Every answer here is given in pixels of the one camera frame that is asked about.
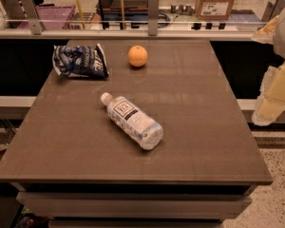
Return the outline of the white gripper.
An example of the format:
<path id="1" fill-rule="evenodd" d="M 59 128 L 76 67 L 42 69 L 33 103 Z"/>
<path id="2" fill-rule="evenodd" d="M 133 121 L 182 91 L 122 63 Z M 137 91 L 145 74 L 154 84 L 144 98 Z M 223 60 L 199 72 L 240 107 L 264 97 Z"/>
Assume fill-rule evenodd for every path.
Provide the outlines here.
<path id="1" fill-rule="evenodd" d="M 285 59 L 285 8 L 258 29 L 251 37 L 254 42 L 272 44 L 275 54 Z M 285 110 L 285 62 L 279 67 L 269 66 L 256 98 L 252 122 L 258 126 L 273 123 Z"/>

